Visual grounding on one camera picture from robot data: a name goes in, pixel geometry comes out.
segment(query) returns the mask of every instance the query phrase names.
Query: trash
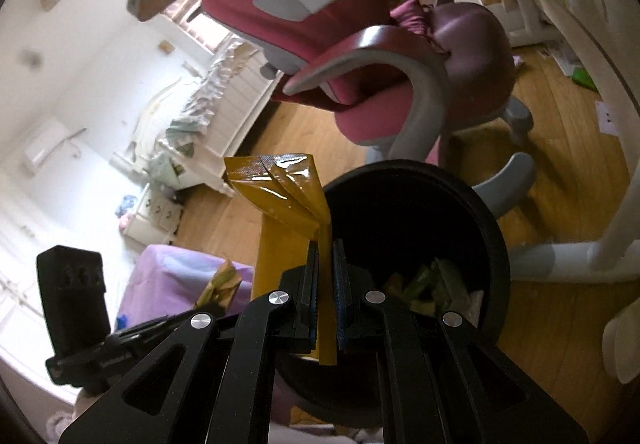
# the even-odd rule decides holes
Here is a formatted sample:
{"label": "trash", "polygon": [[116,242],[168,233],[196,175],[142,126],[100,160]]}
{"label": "trash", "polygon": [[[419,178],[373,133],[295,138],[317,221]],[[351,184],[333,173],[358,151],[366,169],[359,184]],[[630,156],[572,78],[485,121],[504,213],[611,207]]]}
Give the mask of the trash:
{"label": "trash", "polygon": [[414,278],[403,287],[402,275],[393,273],[382,290],[409,305],[418,314],[435,316],[452,310],[459,312],[476,328],[480,318],[484,291],[469,294],[453,263],[434,258],[431,266],[422,265]]}
{"label": "trash", "polygon": [[566,77],[571,77],[576,66],[582,66],[580,58],[566,41],[552,41],[546,47],[549,55],[554,58],[558,68]]}
{"label": "trash", "polygon": [[197,309],[207,303],[215,302],[226,311],[234,300],[241,283],[242,277],[236,267],[231,263],[231,260],[226,259],[225,263],[211,277],[193,307]]}
{"label": "trash", "polygon": [[600,128],[600,133],[620,137],[620,132],[618,131],[616,123],[611,120],[609,108],[601,100],[596,101],[596,116],[598,117],[598,127]]}
{"label": "trash", "polygon": [[622,384],[640,375],[640,299],[623,308],[602,334],[602,361],[607,374]]}
{"label": "trash", "polygon": [[74,418],[71,413],[56,411],[56,413],[47,419],[47,436],[49,438],[47,442],[49,442],[49,444],[59,442],[63,431],[71,426],[73,420]]}
{"label": "trash", "polygon": [[524,58],[522,56],[513,56],[513,66],[515,66],[516,71],[521,69],[524,66]]}
{"label": "trash", "polygon": [[120,221],[118,222],[118,229],[121,233],[124,233],[126,231],[127,227],[131,223],[131,220],[133,219],[133,216],[134,214],[132,211],[127,211],[120,217]]}

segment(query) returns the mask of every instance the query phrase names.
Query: green object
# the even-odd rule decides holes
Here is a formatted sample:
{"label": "green object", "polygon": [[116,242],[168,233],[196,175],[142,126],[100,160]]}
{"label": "green object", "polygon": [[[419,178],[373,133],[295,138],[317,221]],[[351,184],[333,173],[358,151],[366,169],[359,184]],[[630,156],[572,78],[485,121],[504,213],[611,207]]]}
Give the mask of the green object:
{"label": "green object", "polygon": [[431,274],[431,268],[429,268],[428,265],[422,265],[409,285],[404,289],[404,292],[402,293],[404,301],[411,303],[412,301],[417,300],[420,294],[422,294],[423,291],[431,285],[431,281],[433,279]]}
{"label": "green object", "polygon": [[574,68],[574,73],[571,76],[571,80],[579,86],[588,88],[589,90],[598,91],[591,75],[584,68]]}
{"label": "green object", "polygon": [[440,271],[440,280],[433,289],[433,300],[441,310],[455,310],[465,313],[471,306],[471,298],[466,290],[460,271],[446,259],[436,258],[435,267]]}

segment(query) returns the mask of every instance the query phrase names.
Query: white wall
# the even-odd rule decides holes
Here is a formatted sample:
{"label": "white wall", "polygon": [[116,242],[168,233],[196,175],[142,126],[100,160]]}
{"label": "white wall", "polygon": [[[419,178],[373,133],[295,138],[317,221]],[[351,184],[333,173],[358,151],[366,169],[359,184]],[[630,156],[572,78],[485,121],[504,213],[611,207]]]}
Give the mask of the white wall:
{"label": "white wall", "polygon": [[[133,22],[126,1],[62,0],[45,12],[39,0],[6,0],[0,9],[0,144],[50,109],[81,67]],[[21,64],[24,49],[42,55],[41,69]]]}
{"label": "white wall", "polygon": [[102,254],[113,322],[135,258],[143,250],[120,235],[115,210],[124,195],[140,194],[140,187],[112,168],[82,137],[62,145],[33,175],[22,165],[22,153],[38,131],[4,160],[2,168],[48,217],[74,233],[76,246]]}
{"label": "white wall", "polygon": [[[207,54],[183,35],[186,42]],[[182,66],[184,62],[206,73],[180,48],[169,55],[159,50],[158,43],[163,39],[165,35],[151,23],[133,21],[100,49],[53,109],[71,131],[87,128],[82,141],[105,160],[114,151],[126,150],[140,113],[155,94],[179,77],[191,77]]]}

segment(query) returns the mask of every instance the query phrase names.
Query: drawer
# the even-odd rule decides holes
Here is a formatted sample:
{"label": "drawer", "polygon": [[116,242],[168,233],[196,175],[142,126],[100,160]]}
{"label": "drawer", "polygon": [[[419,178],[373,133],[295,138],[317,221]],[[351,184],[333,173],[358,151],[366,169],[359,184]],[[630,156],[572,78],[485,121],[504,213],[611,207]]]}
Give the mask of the drawer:
{"label": "drawer", "polygon": [[166,231],[145,218],[133,217],[124,231],[129,236],[144,245],[156,245],[166,243]]}
{"label": "drawer", "polygon": [[154,201],[153,193],[150,192],[149,189],[146,189],[144,194],[142,195],[140,207],[138,208],[138,214],[141,217],[149,218],[151,214],[151,207],[153,205],[153,201]]}
{"label": "drawer", "polygon": [[162,216],[159,220],[159,225],[162,229],[168,233],[173,234],[180,224],[180,215],[182,214],[182,206],[167,202],[162,209]]}
{"label": "drawer", "polygon": [[162,220],[162,212],[164,211],[164,208],[170,204],[171,202],[167,201],[167,199],[163,196],[154,196],[151,200],[149,214],[147,215],[148,220],[151,223],[160,223],[160,220]]}

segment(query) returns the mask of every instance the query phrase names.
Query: wooden floor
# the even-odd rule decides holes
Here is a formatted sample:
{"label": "wooden floor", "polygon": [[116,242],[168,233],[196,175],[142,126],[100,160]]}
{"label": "wooden floor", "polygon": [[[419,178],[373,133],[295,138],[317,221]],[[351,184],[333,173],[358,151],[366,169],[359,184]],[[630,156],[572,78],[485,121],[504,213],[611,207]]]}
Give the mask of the wooden floor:
{"label": "wooden floor", "polygon": [[[594,239],[602,233],[628,184],[617,138],[601,135],[596,93],[574,85],[553,59],[535,48],[518,51],[526,67],[514,94],[532,111],[525,151],[538,164],[529,198],[500,219],[508,247]],[[346,141],[332,115],[282,104],[254,153],[311,153],[322,183],[361,165],[364,150]],[[469,184],[493,175],[516,148],[494,122],[455,135],[448,167]],[[200,187],[188,200],[177,245],[254,264],[260,214],[244,199]],[[622,385],[607,377],[600,341],[604,325],[640,296],[640,283],[571,285],[513,283],[498,346],[597,440],[612,422]]]}

